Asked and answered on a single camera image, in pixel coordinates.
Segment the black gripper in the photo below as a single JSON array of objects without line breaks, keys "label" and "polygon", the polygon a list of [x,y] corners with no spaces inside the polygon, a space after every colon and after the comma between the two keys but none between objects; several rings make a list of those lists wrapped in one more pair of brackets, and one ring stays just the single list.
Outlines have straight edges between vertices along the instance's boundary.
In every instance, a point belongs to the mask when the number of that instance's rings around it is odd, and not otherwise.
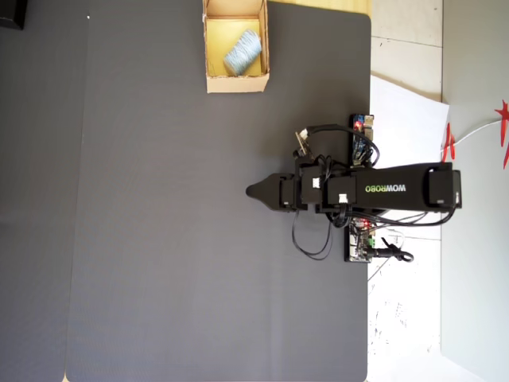
[{"label": "black gripper", "polygon": [[291,173],[273,173],[249,185],[246,195],[262,202],[270,210],[297,211],[295,176]]}]

